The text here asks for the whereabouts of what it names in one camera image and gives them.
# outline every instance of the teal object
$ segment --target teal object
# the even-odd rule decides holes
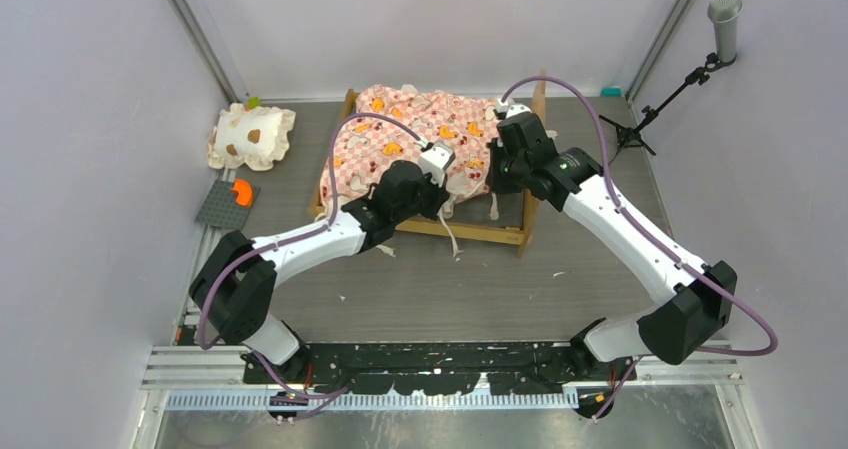
[[[605,87],[601,89],[601,97],[621,97],[621,88]]]

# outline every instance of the orange arch block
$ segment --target orange arch block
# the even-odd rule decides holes
[[[250,207],[253,205],[253,188],[244,179],[233,181],[233,187],[230,190],[236,193],[236,204],[239,206]]]

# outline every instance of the gray wooden floor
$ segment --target gray wooden floor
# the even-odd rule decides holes
[[[623,99],[592,102],[601,114],[632,123]],[[341,103],[286,107],[297,119],[285,159],[268,172],[238,171],[261,187],[244,229],[248,237],[312,221],[307,207]],[[547,107],[547,128],[559,132],[560,150],[579,146],[600,159],[577,99],[549,99]],[[614,131],[605,129],[612,150]],[[612,172],[633,204],[665,229],[645,154],[625,151]],[[539,209],[533,242],[521,259],[515,246],[460,241],[464,252],[455,261],[447,238],[421,234],[398,233],[388,244],[396,258],[372,250],[294,277],[277,289],[272,313],[313,342],[566,340],[599,317],[650,304],[603,244],[547,205]]]

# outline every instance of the wooden bed frame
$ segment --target wooden bed frame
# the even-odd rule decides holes
[[[542,69],[539,72],[545,75],[546,71]],[[345,96],[344,108],[339,116],[339,122],[348,115],[354,112],[356,98],[358,92],[353,89],[347,91]],[[545,122],[545,81],[538,81],[533,90],[533,100],[531,108],[542,122]],[[315,194],[312,197],[312,202],[309,206],[309,213],[314,217],[324,213],[324,206],[321,204],[319,196],[320,180],[315,187]],[[522,208],[522,224],[521,227],[494,227],[478,224],[463,224],[448,221],[448,225],[457,238],[473,239],[477,241],[496,242],[500,244],[512,244],[518,246],[518,257],[524,255],[527,245],[533,239],[533,226],[536,223],[536,210],[539,208],[539,200],[530,194],[530,191],[524,191],[524,207]],[[416,232],[419,234],[430,234],[435,236],[447,236],[448,232],[439,223],[439,221],[431,221],[421,216],[413,217],[400,223],[397,226],[399,231]]]

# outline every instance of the robotic arm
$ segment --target robotic arm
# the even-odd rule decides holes
[[[505,104],[497,112],[502,119],[500,137],[489,143],[492,164],[487,182],[492,190],[508,193],[527,188],[588,228],[633,271],[656,306],[620,320],[600,319],[574,336],[570,358],[578,376],[618,358],[648,353],[680,364],[727,323],[730,303],[675,265],[625,219],[610,200],[597,162],[579,148],[558,152],[539,117],[526,106]],[[445,173],[453,159],[448,146],[436,143],[422,150],[419,164],[395,162],[368,195],[341,207],[331,226],[313,237],[301,236],[319,231],[327,221],[253,241],[240,232],[224,236],[192,283],[192,299],[202,306],[212,281],[236,258],[294,238],[249,258],[224,279],[209,313],[209,321],[228,344],[245,344],[278,366],[286,363],[302,344],[288,326],[268,314],[274,288],[330,259],[380,244],[414,215],[435,219],[448,198]],[[707,278],[734,292],[736,273],[730,266],[723,261],[707,265],[632,208],[620,192],[616,194],[651,235],[674,247]]]

